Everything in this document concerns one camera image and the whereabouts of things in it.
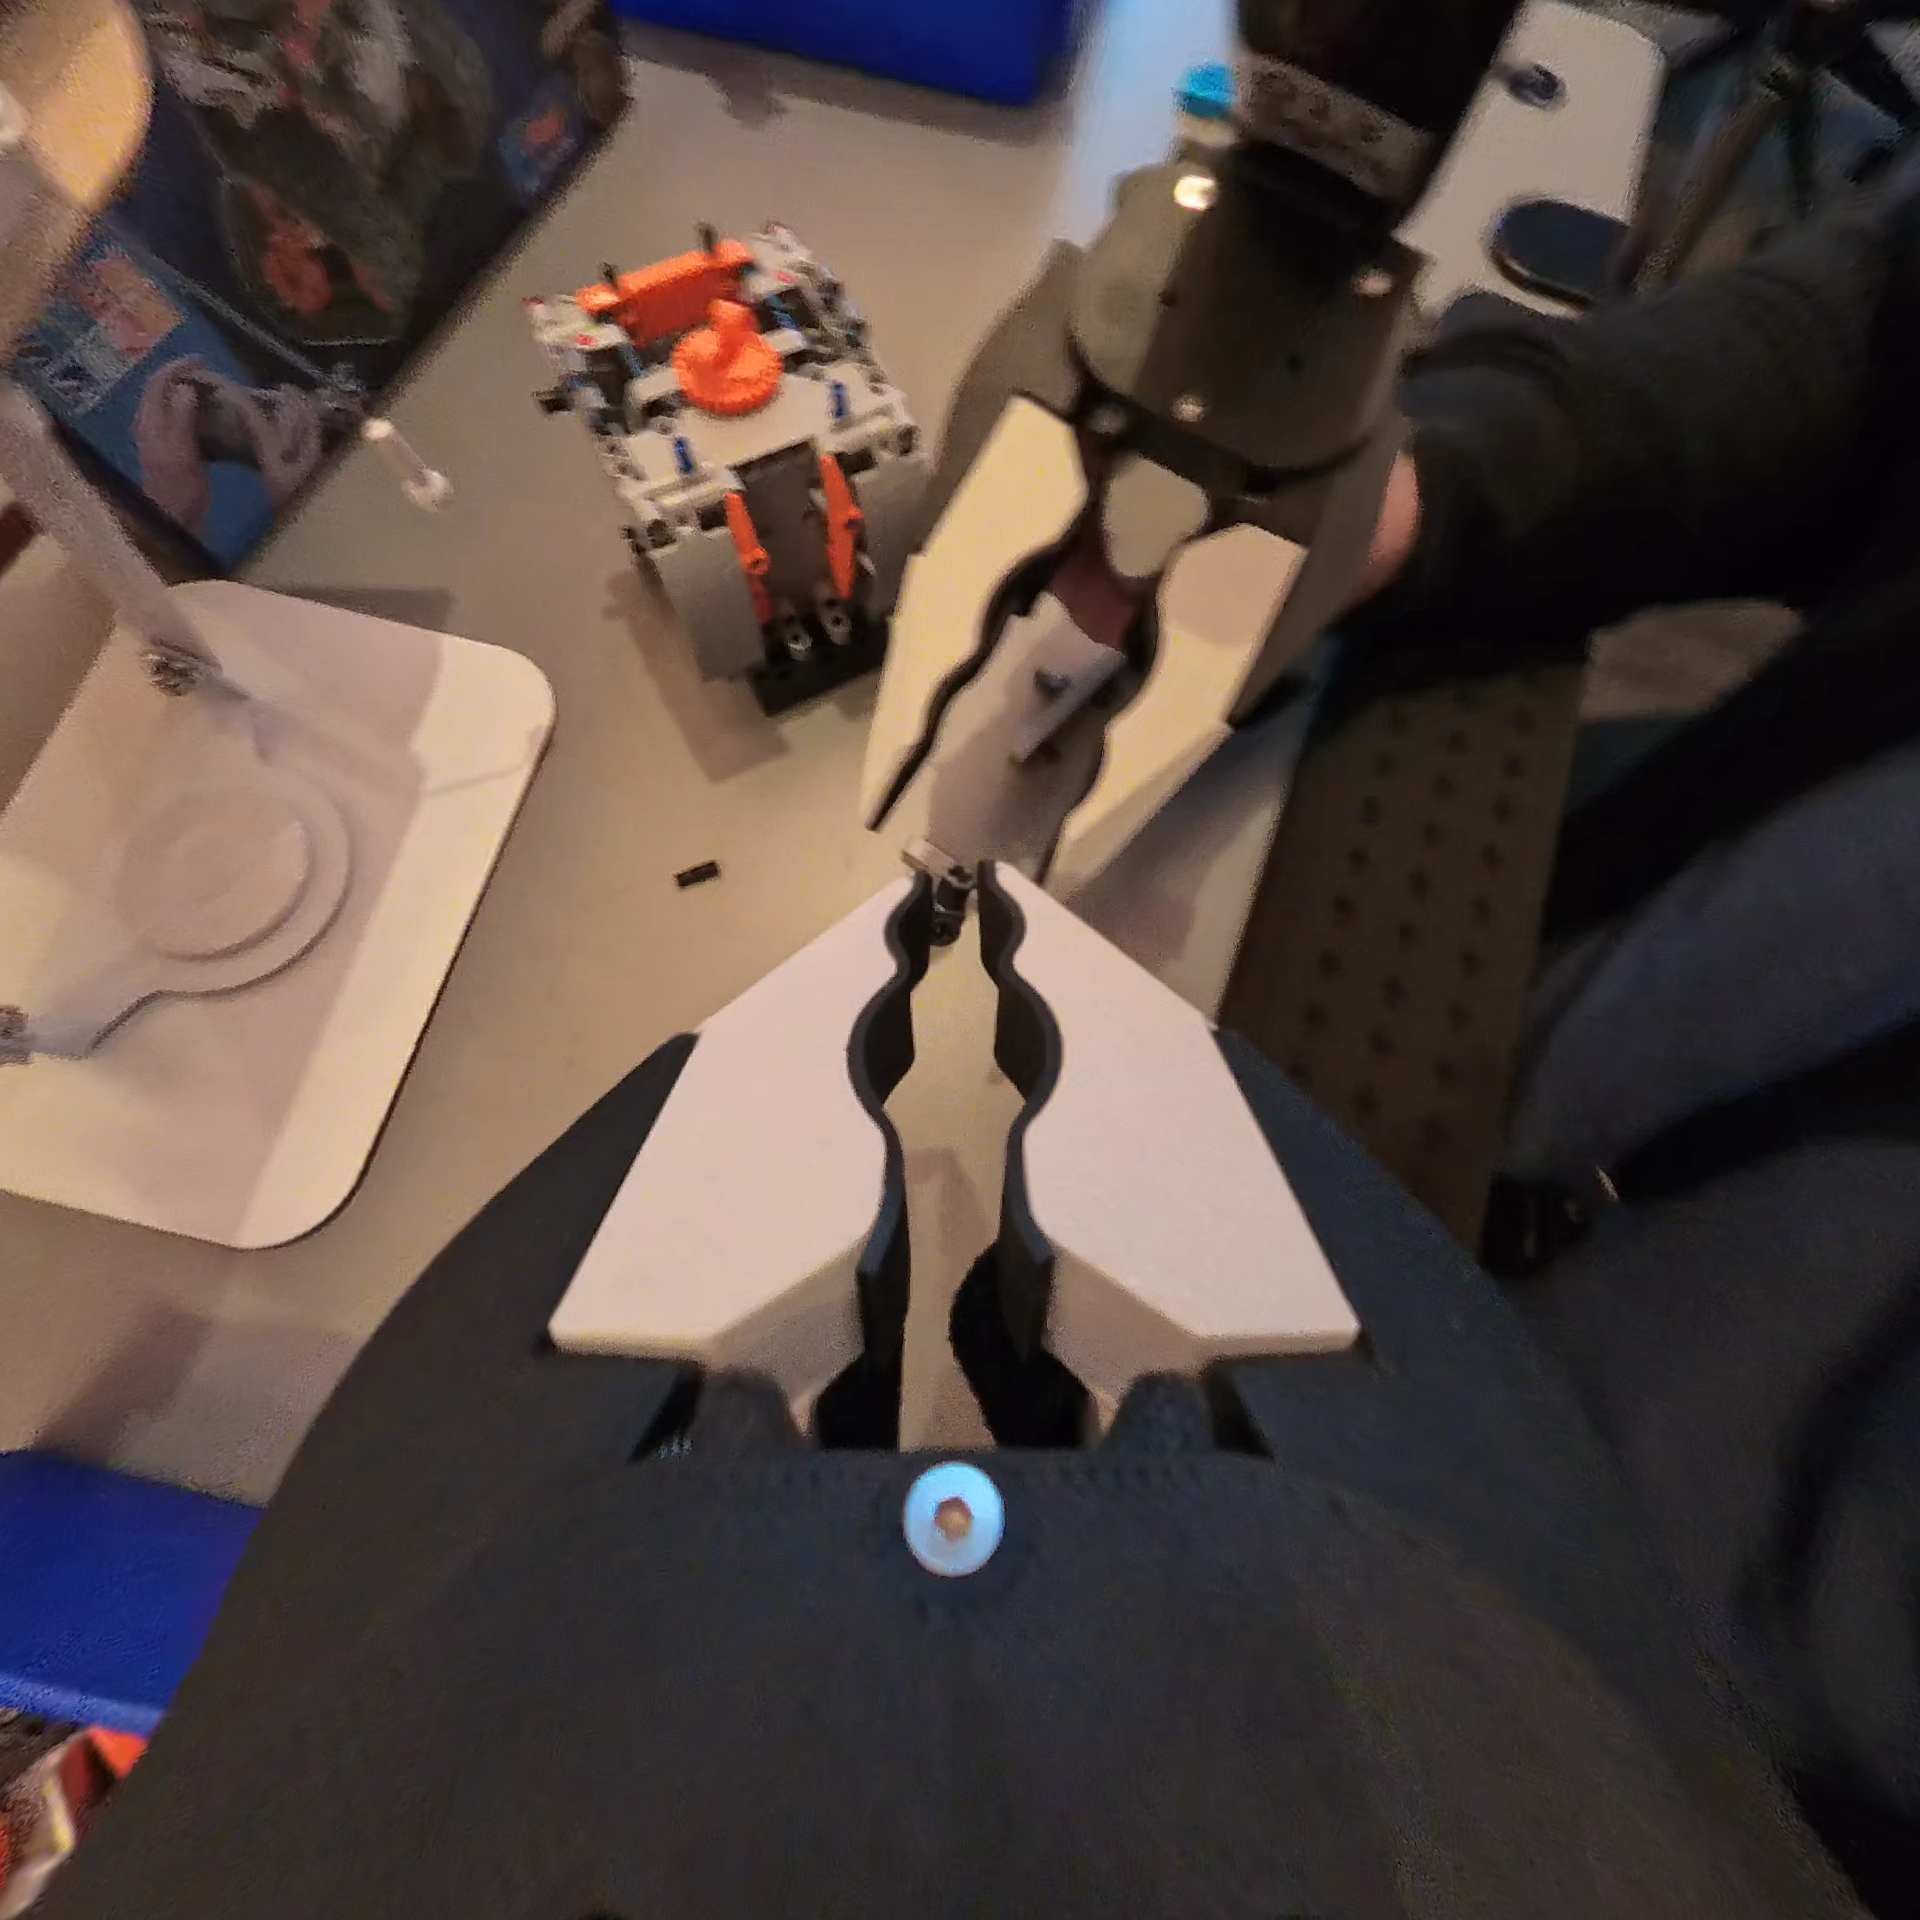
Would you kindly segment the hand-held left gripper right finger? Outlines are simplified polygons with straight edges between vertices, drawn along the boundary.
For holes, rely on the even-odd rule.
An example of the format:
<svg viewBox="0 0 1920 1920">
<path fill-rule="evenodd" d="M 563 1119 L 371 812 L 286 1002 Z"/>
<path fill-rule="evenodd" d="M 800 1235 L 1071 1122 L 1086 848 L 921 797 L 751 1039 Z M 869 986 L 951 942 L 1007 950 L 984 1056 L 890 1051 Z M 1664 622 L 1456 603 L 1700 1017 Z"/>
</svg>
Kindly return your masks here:
<svg viewBox="0 0 1920 1920">
<path fill-rule="evenodd" d="M 1019 868 L 975 881 L 994 1056 L 1019 1092 L 985 1355 L 1044 1413 L 1109 1419 L 1143 1377 L 1344 1355 L 1361 1338 L 1218 1030 Z"/>
</svg>

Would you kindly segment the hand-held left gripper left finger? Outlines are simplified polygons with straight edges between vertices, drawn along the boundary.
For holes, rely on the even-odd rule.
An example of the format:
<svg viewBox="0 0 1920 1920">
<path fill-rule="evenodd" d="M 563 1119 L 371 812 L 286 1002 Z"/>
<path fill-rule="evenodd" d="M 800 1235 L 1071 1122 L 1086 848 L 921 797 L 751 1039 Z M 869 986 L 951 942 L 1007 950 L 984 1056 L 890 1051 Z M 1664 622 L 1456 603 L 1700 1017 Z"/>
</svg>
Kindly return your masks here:
<svg viewBox="0 0 1920 1920">
<path fill-rule="evenodd" d="M 707 1017 L 549 1318 L 567 1355 L 755 1375 L 897 1441 L 910 1246 L 886 1110 L 915 1060 L 916 881 Z"/>
</svg>

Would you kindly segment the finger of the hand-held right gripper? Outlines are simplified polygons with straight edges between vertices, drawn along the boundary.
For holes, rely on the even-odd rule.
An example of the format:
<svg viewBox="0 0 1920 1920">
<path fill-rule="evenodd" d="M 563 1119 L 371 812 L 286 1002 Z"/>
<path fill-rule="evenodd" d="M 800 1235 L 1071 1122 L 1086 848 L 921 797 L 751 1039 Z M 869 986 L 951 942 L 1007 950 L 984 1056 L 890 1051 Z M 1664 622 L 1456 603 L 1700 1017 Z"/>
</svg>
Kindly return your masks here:
<svg viewBox="0 0 1920 1920">
<path fill-rule="evenodd" d="M 1187 542 L 1160 583 L 1141 691 L 1100 738 L 1092 791 L 1062 824 L 1047 887 L 1086 887 L 1173 802 L 1233 729 L 1307 549 L 1266 530 Z"/>
<path fill-rule="evenodd" d="M 990 617 L 1032 563 L 1054 559 L 1092 487 L 1069 418 L 1008 399 L 900 571 L 858 773 L 858 815 L 881 828 L 990 651 Z"/>
</svg>

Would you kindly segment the grey orange toy model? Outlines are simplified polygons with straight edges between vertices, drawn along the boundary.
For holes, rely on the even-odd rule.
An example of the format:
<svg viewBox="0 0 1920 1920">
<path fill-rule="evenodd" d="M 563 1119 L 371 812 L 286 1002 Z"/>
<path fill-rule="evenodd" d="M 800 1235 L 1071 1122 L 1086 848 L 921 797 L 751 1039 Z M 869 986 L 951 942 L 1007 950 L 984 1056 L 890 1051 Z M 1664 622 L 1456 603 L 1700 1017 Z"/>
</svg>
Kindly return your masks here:
<svg viewBox="0 0 1920 1920">
<path fill-rule="evenodd" d="M 700 675 L 781 714 L 873 674 L 928 448 L 844 279 L 785 223 L 700 230 L 524 310 Z"/>
</svg>

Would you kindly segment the grey connector pin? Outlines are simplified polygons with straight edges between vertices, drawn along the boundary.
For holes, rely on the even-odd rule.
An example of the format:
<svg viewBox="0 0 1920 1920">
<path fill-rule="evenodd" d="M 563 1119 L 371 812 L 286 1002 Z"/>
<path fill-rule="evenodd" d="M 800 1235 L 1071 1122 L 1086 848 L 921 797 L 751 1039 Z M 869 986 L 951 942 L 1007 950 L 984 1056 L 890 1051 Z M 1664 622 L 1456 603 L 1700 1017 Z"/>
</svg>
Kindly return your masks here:
<svg viewBox="0 0 1920 1920">
<path fill-rule="evenodd" d="M 924 879 L 932 947 L 953 947 L 973 909 L 975 865 L 953 860 L 924 836 L 900 846 L 900 861 Z"/>
</svg>

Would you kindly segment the blue tagged parts bin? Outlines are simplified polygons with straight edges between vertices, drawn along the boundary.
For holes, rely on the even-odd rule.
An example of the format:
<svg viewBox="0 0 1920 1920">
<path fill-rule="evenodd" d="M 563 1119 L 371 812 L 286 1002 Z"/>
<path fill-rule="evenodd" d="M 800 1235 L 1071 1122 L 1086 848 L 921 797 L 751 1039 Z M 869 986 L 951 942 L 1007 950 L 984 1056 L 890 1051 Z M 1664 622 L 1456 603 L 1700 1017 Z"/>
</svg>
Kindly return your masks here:
<svg viewBox="0 0 1920 1920">
<path fill-rule="evenodd" d="M 263 1512 L 2 1452 L 2 1707 L 150 1737 Z"/>
</svg>

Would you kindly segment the person's right hand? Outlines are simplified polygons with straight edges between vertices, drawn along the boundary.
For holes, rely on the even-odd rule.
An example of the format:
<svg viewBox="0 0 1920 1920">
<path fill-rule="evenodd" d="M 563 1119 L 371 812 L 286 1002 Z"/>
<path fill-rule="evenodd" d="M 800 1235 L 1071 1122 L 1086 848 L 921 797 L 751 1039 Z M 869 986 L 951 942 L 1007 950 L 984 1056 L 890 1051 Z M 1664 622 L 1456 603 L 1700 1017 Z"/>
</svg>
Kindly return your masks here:
<svg viewBox="0 0 1920 1920">
<path fill-rule="evenodd" d="M 1419 542 L 1424 542 L 1424 482 L 1416 448 L 1406 445 L 1378 500 L 1378 520 L 1369 553 L 1344 593 L 1343 614 L 1359 614 L 1376 603 L 1414 603 L 1419 598 Z"/>
</svg>

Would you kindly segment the black perforated mat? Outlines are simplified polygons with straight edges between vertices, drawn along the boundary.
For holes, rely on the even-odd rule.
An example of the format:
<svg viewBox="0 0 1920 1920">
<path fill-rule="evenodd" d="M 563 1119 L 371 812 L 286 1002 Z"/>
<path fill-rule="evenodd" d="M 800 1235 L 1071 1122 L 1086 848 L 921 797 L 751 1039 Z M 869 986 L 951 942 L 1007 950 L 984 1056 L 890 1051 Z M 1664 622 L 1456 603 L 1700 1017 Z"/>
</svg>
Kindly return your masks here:
<svg viewBox="0 0 1920 1920">
<path fill-rule="evenodd" d="M 1467 1246 L 1494 1182 L 1586 643 L 1331 657 L 1218 1022 Z"/>
</svg>

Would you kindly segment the blue plastic bin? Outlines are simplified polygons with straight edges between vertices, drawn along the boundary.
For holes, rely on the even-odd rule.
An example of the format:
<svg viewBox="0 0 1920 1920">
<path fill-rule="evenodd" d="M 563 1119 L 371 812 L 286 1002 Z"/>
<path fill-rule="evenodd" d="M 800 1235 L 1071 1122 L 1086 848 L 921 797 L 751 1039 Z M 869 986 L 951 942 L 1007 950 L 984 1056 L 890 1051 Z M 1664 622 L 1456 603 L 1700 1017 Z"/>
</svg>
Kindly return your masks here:
<svg viewBox="0 0 1920 1920">
<path fill-rule="evenodd" d="M 651 31 L 706 37 L 866 79 L 1024 107 L 1071 66 L 1092 3 L 610 3 Z"/>
</svg>

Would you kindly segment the dark toy kit box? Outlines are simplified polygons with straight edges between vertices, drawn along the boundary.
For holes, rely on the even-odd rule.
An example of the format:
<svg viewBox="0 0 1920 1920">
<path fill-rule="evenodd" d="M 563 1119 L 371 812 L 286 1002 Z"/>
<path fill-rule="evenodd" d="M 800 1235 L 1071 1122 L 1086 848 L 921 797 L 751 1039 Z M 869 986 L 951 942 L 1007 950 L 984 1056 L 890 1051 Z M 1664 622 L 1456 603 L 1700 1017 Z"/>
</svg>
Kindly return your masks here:
<svg viewBox="0 0 1920 1920">
<path fill-rule="evenodd" d="M 114 226 L 243 370 L 370 395 L 628 107 L 606 3 L 134 3 Z"/>
</svg>

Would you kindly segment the blue picture box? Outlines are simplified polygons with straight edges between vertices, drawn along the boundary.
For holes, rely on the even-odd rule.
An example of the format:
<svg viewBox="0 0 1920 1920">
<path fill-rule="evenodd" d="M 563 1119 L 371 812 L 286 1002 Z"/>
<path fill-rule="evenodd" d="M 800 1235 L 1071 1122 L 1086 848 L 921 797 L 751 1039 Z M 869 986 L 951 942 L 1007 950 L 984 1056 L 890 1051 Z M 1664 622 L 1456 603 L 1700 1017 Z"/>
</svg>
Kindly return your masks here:
<svg viewBox="0 0 1920 1920">
<path fill-rule="evenodd" d="M 146 532 L 243 565 L 365 418 L 365 389 L 99 230 L 9 365 Z"/>
</svg>

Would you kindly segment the grey metal table bracket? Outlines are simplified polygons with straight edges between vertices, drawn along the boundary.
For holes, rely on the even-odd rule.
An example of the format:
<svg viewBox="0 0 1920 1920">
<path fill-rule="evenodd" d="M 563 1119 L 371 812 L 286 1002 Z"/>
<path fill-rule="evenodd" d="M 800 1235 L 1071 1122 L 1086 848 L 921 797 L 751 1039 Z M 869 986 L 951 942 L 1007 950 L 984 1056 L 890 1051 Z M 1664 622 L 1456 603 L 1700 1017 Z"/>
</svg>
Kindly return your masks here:
<svg viewBox="0 0 1920 1920">
<path fill-rule="evenodd" d="M 1424 256 L 1419 320 L 1463 298 L 1572 314 L 1608 293 L 1638 209 L 1664 53 L 1578 3 L 1523 3 L 1427 196 L 1400 226 Z"/>
</svg>

